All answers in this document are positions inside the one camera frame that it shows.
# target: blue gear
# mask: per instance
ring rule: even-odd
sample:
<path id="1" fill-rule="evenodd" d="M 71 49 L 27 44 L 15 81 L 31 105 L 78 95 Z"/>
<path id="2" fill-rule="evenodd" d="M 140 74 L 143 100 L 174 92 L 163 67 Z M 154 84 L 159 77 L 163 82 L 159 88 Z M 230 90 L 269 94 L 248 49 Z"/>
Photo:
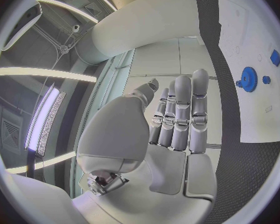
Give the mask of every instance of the blue gear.
<path id="1" fill-rule="evenodd" d="M 246 92 L 252 92 L 257 86 L 257 73 L 252 67 L 245 67 L 242 72 L 241 85 Z"/>

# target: black mesh surface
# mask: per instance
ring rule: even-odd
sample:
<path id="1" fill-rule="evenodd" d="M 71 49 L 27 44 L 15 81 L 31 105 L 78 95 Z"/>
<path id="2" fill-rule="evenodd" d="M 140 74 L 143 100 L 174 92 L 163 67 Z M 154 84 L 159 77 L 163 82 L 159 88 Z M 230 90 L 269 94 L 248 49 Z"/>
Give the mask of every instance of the black mesh surface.
<path id="1" fill-rule="evenodd" d="M 273 168 L 280 142 L 241 143 L 240 109 L 231 72 L 218 46 L 221 31 L 218 0 L 197 0 L 201 37 L 218 78 L 222 104 L 222 148 L 217 168 L 218 194 L 205 221 L 220 224 L 259 190 Z"/>

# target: blue object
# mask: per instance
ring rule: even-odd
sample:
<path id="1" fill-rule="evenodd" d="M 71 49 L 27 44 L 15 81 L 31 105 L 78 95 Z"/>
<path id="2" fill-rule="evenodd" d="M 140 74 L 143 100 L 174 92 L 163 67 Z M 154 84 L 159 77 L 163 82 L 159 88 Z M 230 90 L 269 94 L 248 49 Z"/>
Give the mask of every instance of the blue object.
<path id="1" fill-rule="evenodd" d="M 263 76 L 263 83 L 266 84 L 266 85 L 271 83 L 270 77 L 269 76 Z"/>
<path id="2" fill-rule="evenodd" d="M 246 92 L 252 92 L 257 86 L 257 73 L 252 67 L 245 67 L 242 72 L 240 81 L 236 82 L 236 86 L 243 88 Z"/>
<path id="3" fill-rule="evenodd" d="M 280 64 L 280 55 L 276 50 L 273 51 L 270 59 L 274 65 L 278 66 Z"/>

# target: white wall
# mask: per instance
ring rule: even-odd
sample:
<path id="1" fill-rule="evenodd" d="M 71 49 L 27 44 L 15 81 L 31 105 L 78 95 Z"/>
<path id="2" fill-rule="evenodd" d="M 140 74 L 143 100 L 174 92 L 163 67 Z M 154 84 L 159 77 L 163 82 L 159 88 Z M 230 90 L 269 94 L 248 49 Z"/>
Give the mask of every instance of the white wall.
<path id="1" fill-rule="evenodd" d="M 199 45 L 196 38 L 170 39 L 139 47 L 135 51 L 125 94 L 152 78 L 159 81 L 159 90 L 144 113 L 150 123 L 162 90 L 169 87 L 170 82 L 179 74 L 191 75 L 201 68 L 205 69 L 209 76 L 215 76 L 207 49 L 204 45 Z M 209 80 L 207 142 L 221 144 L 221 138 L 222 110 L 218 81 Z"/>

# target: air vent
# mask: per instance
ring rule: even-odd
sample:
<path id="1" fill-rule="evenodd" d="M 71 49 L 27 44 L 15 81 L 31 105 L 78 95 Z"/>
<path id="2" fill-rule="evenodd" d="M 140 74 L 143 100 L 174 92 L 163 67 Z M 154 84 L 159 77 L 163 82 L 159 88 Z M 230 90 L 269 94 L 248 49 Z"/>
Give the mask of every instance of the air vent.
<path id="1" fill-rule="evenodd" d="M 2 142 L 3 148 L 5 148 L 13 153 L 20 154 L 19 132 L 20 132 L 19 126 L 2 118 L 1 142 Z"/>
<path id="2" fill-rule="evenodd" d="M 91 16 L 96 17 L 102 13 L 102 10 L 93 2 L 87 6 L 85 6 L 87 11 L 90 13 Z"/>

